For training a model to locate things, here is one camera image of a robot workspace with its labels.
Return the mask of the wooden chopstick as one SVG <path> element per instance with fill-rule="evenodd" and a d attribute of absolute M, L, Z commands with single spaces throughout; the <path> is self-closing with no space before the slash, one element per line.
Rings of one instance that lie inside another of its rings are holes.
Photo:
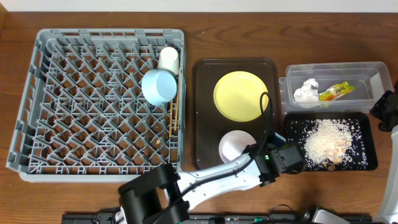
<path fill-rule="evenodd" d="M 174 101 L 171 100 L 170 101 L 170 113 L 169 113 L 169 139 L 172 138 L 172 120 L 173 120 L 173 105 L 174 105 Z"/>
<path fill-rule="evenodd" d="M 179 111 L 179 94 L 180 94 L 180 78 L 181 78 L 181 69 L 178 73 L 178 85 L 177 85 L 177 99 L 176 99 L 176 109 L 175 109 L 175 124 L 174 124 L 174 131 L 177 131 L 178 125 L 178 111 Z"/>

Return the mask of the white bowl with food residue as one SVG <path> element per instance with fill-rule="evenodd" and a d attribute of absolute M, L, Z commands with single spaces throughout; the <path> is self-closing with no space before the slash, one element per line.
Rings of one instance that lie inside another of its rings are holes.
<path fill-rule="evenodd" d="M 256 140 L 247 132 L 234 130 L 226 133 L 219 143 L 219 155 L 224 163 L 239 157 L 247 145 L 255 144 Z"/>

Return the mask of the light blue bowl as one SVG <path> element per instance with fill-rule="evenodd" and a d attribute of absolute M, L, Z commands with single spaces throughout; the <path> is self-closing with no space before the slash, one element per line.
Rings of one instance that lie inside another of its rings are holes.
<path fill-rule="evenodd" d="M 177 82 L 174 76 L 165 70 L 149 70 L 141 83 L 142 94 L 148 103 L 160 106 L 169 103 L 177 94 Z"/>

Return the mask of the white cup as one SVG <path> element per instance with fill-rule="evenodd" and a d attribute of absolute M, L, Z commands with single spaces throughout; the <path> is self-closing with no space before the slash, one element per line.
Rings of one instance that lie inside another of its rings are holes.
<path fill-rule="evenodd" d="M 173 47 L 165 47 L 160 51 L 158 69 L 178 75 L 180 64 L 178 52 Z"/>

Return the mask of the white tissue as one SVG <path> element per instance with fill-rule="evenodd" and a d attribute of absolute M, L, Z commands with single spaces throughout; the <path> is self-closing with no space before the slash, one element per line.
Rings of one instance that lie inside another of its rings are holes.
<path fill-rule="evenodd" d="M 304 81 L 303 85 L 294 92 L 296 102 L 319 102 L 318 82 L 314 78 Z"/>

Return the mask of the green yellow snack wrapper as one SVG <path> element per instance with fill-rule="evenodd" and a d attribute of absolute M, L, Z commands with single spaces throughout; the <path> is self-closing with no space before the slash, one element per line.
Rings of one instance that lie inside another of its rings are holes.
<path fill-rule="evenodd" d="M 333 101 L 354 90 L 355 86 L 350 85 L 348 82 L 338 83 L 321 93 L 319 99 L 320 101 Z"/>

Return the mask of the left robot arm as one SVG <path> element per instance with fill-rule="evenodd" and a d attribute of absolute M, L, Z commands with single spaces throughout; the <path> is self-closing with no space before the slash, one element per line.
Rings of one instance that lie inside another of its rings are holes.
<path fill-rule="evenodd" d="M 196 172 L 175 172 L 172 164 L 158 166 L 118 189 L 117 223 L 181 223 L 189 210 L 214 196 L 275 182 L 286 166 L 279 150 L 248 146 L 227 164 Z"/>

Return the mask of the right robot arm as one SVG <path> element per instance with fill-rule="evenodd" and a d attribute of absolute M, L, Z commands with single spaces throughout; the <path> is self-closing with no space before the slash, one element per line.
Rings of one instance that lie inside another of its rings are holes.
<path fill-rule="evenodd" d="M 370 114 L 379 120 L 378 129 L 391 134 L 391 158 L 386 188 L 374 218 L 379 223 L 397 223 L 397 82 L 371 108 Z"/>

